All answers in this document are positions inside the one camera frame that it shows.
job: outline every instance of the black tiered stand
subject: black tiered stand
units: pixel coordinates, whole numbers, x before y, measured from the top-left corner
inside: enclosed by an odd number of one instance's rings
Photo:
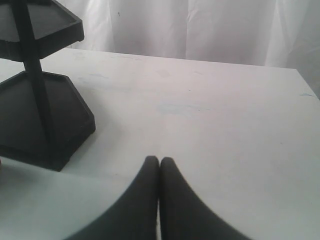
[[[0,83],[0,156],[60,171],[95,131],[70,79],[40,64],[83,39],[81,19],[55,0],[0,0],[0,58],[25,67]]]

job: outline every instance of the hexagonal tray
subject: hexagonal tray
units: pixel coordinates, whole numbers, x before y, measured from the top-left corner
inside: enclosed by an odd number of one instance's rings
[[[28,3],[40,59],[84,39],[82,20],[55,0]],[[20,39],[10,3],[0,1],[0,58],[22,62]]]
[[[0,156],[60,171],[92,134],[95,118],[67,76],[43,72],[54,145],[46,139],[25,71],[0,83]]]

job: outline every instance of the white curtain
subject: white curtain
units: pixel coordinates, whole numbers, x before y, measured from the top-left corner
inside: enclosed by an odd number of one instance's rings
[[[298,69],[320,97],[320,0],[59,0],[72,48]]]

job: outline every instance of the stand pole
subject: stand pole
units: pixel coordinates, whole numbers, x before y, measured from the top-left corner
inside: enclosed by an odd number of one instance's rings
[[[10,2],[16,29],[20,38],[23,64],[32,86],[43,132],[49,149],[51,150],[56,143],[55,128],[27,1],[10,0]]]

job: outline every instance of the table surface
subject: table surface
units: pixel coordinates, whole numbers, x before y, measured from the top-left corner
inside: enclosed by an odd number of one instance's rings
[[[173,157],[219,216],[255,240],[320,236],[320,102],[294,69],[63,49],[96,132],[61,172],[2,158],[0,238],[63,239],[108,209],[147,155]],[[0,79],[23,70],[0,60]]]

